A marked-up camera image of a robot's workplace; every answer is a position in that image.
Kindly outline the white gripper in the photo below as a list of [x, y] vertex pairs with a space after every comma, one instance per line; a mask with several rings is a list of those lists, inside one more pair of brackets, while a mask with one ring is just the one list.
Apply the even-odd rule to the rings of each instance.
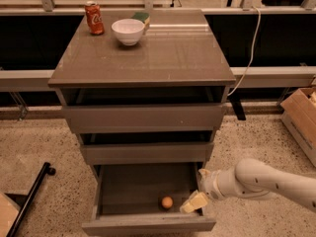
[[210, 172], [207, 169], [199, 169], [201, 189], [194, 191], [189, 198], [181, 205], [181, 213], [191, 213], [201, 209], [213, 200], [224, 200], [235, 195], [235, 176], [232, 169], [217, 170]]

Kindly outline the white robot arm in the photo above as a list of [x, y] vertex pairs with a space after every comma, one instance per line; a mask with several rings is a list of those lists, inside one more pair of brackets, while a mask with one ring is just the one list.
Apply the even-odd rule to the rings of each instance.
[[316, 180], [275, 169], [252, 158], [240, 160], [228, 170], [199, 169], [199, 190], [181, 205], [181, 213], [191, 213], [211, 200], [226, 198], [269, 199], [274, 194], [316, 211]]

